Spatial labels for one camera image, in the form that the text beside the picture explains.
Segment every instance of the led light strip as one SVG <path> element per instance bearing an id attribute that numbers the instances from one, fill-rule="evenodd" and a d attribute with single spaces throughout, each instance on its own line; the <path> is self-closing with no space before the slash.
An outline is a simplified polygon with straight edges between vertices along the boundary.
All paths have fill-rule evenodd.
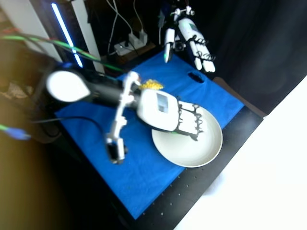
<path id="1" fill-rule="evenodd" d="M 65 37 L 66 37 L 66 40 L 67 40 L 68 44 L 69 44 L 71 47 L 74 47 L 73 42 L 72 42 L 72 40 L 71 40 L 71 36 L 69 35 L 69 33 L 68 33 L 68 31 L 67 31 L 67 28 L 66 28 L 66 25 L 65 25 L 65 23 L 64 23 L 64 21 L 63 21 L 63 19 L 62 19 L 62 16 L 61 16 L 61 14 L 60 14 L 60 12 L 59 12 L 58 6 L 57 6 L 55 3 L 52 3 L 52 4 L 51 4 L 51 7 L 52 7 L 53 12 L 55 13 L 55 15 L 56 15 L 56 17 L 57 17 L 57 20 L 58 20 L 58 22 L 59 22 L 59 24 L 60 24 L 60 26 L 61 26 L 61 28 L 62 28 L 62 31 L 63 31 L 63 33 L 64 33 L 64 35 L 65 35 Z M 73 51 L 73 53 L 75 54 L 74 56 L 75 56 L 75 59 L 76 59 L 78 65 L 82 68 L 82 67 L 83 67 L 83 64 L 82 64 L 82 62 L 81 62 L 81 60 L 80 60 L 80 57 L 76 54 L 77 51 L 74 50 L 74 49 L 72 49 L 72 51 Z"/>

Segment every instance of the robotic arm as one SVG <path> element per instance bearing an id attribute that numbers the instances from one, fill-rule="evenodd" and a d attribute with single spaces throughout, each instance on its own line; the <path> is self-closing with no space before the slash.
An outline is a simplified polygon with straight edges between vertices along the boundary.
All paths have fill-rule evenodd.
<path id="1" fill-rule="evenodd" d="M 165 33 L 165 63 L 170 61 L 174 50 L 182 51 L 186 48 L 196 69 L 215 72 L 214 56 L 210 54 L 205 38 L 188 18 L 194 15 L 192 8 L 177 8 L 171 15 L 174 17 L 173 25 Z"/>
<path id="2" fill-rule="evenodd" d="M 122 163 L 126 148 L 120 137 L 121 129 L 127 124 L 123 116 L 125 108 L 134 110 L 140 120 L 153 129 L 176 132 L 190 136 L 197 141 L 199 133 L 207 126 L 202 119 L 198 105 L 179 101 L 174 96 L 159 90 L 139 90 L 141 78 L 136 72 L 129 72 L 124 81 L 85 77 L 85 72 L 59 69 L 47 77 L 47 91 L 62 102 L 79 100 L 116 107 L 115 118 L 105 142 L 113 163 Z"/>

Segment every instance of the white floor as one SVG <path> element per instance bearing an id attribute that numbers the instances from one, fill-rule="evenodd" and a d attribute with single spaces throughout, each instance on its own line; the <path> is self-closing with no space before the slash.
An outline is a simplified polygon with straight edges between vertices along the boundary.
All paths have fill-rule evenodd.
<path id="1" fill-rule="evenodd" d="M 307 77 L 175 228 L 198 229 L 307 229 Z"/>

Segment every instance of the blue tablecloth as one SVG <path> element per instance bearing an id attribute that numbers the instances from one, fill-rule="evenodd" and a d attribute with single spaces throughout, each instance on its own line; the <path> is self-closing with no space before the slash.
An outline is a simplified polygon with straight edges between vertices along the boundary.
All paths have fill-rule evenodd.
<path id="1" fill-rule="evenodd" d="M 173 55 L 171 62 L 164 63 L 163 53 L 143 62 L 134 71 L 143 80 L 161 82 L 164 91 L 181 100 L 196 103 L 211 112 L 220 126 L 225 127 L 240 111 L 243 104 L 205 75 Z M 204 79 L 197 83 L 189 76 L 194 72 Z M 57 112 L 57 116 L 81 115 L 96 120 L 110 130 L 115 109 L 77 102 Z M 166 160 L 155 148 L 151 130 L 141 123 L 132 111 L 125 111 L 128 124 L 121 136 L 129 152 L 122 165 L 113 165 L 108 159 L 97 128 L 86 120 L 65 120 L 63 124 L 77 145 L 107 182 L 123 205 L 136 219 L 184 170 Z"/>

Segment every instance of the white cable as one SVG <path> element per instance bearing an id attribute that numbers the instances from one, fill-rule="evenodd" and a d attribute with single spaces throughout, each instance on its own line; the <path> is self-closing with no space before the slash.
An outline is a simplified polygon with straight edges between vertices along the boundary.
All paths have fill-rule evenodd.
<path id="1" fill-rule="evenodd" d="M 130 30 L 131 30 L 131 34 L 132 34 L 132 33 L 133 33 L 133 30 L 132 30 L 131 26 L 129 25 L 129 23 L 126 21 L 126 19 L 124 19 L 124 17 L 121 16 L 121 14 L 111 5 L 111 3 L 109 2 L 109 0 L 106 0 L 106 2 L 107 2 L 107 3 L 109 4 L 109 6 L 115 11 L 115 13 L 118 14 L 119 17 L 121 17 L 122 20 L 125 21 L 125 23 L 127 23 L 127 25 L 129 26 L 129 28 L 130 28 Z"/>
<path id="2" fill-rule="evenodd" d="M 136 13 L 136 16 L 138 17 L 138 19 L 139 19 L 139 21 L 140 21 L 140 23 L 141 23 L 141 27 L 142 27 L 142 31 L 143 31 L 143 23 L 142 23 L 142 21 L 141 21 L 141 19 L 140 19 L 140 17 L 139 17 L 138 12 L 136 11 L 136 8 L 135 8 L 135 0 L 133 0 L 133 8 L 134 8 L 134 11 L 135 11 L 135 13 Z"/>
<path id="3" fill-rule="evenodd" d="M 159 45 L 161 45 L 161 27 L 159 28 Z"/>
<path id="4" fill-rule="evenodd" d="M 114 4 L 115 9 L 116 9 L 116 15 L 115 15 L 113 26 L 112 26 L 112 31 L 111 31 L 111 36 L 110 36 L 109 44 L 107 45 L 107 53 L 108 54 L 110 54 L 110 45 L 111 45 L 111 41 L 112 41 L 112 37 L 113 37 L 115 23 L 116 23 L 116 20 L 117 20 L 117 17 L 118 17 L 118 11 L 117 11 L 117 6 L 116 6 L 116 3 L 115 3 L 115 0 L 113 0 L 113 4 Z"/>

